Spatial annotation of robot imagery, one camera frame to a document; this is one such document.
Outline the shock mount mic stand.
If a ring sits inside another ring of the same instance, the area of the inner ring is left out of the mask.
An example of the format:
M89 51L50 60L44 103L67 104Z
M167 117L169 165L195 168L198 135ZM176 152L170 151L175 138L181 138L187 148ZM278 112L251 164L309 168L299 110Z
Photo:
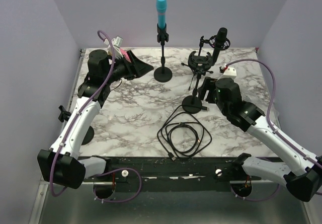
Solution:
M198 55L195 55L196 51L190 53L188 57L188 64L181 63L183 66L187 66L193 73L191 81L196 77L196 83L192 91L192 95L186 96L182 101L182 108L185 112L190 114L196 114L202 110L202 102L197 97L198 93L198 84L202 76L206 75L207 72L213 73L209 71L212 67L212 55L207 52L206 56L200 56L200 50Z

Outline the pink microphone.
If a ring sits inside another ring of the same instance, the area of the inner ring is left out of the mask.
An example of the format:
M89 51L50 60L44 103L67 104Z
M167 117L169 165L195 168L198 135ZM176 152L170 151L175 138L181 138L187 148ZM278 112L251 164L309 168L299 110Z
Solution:
M120 48L120 49L119 49L119 51L120 51L120 53L124 56L124 58L125 58L128 62L130 62L130 61L131 61L131 59L130 59L130 58L129 58L129 56L128 56L128 53L127 53L124 49Z

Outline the blue microphone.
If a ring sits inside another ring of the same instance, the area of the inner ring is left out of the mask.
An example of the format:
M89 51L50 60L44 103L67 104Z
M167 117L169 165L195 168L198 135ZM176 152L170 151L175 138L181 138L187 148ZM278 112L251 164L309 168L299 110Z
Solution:
M167 0L156 0L157 20L160 29L166 26Z

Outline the short black mic stand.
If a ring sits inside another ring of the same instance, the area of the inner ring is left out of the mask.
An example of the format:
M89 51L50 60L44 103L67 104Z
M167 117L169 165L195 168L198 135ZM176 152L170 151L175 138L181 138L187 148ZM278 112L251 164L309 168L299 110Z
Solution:
M58 120L61 122L61 123L64 123L65 121L68 121L70 116L71 116L71 113L69 111L67 111L62 105L60 105L58 107L58 109L60 110L60 114L59 114L59 117L58 117ZM88 144L89 142L92 141L92 139L94 138L94 129L90 126L86 132L86 135L84 136L83 138L83 141L82 141L82 145L86 145Z

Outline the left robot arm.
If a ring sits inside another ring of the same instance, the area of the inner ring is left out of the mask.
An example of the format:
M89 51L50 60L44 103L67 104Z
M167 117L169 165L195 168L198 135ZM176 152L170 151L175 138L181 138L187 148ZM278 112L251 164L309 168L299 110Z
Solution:
M77 189L84 179L96 176L107 181L112 170L103 157L79 160L80 147L94 118L102 109L110 84L120 79L133 80L153 70L153 66L138 59L132 51L125 57L113 59L107 51L98 49L89 54L88 73L78 88L75 108L68 112L60 106L59 120L64 129L48 150L41 150L37 161L45 181Z

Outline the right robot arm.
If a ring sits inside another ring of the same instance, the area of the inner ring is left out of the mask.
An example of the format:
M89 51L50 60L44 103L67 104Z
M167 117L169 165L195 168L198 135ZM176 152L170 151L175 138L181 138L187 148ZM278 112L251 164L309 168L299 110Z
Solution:
M198 93L199 99L216 104L232 125L258 139L281 159L270 162L242 154L240 162L231 167L236 179L248 175L260 177L286 187L301 201L312 199L321 187L321 157L276 127L255 104L244 101L239 85L231 78L206 77Z

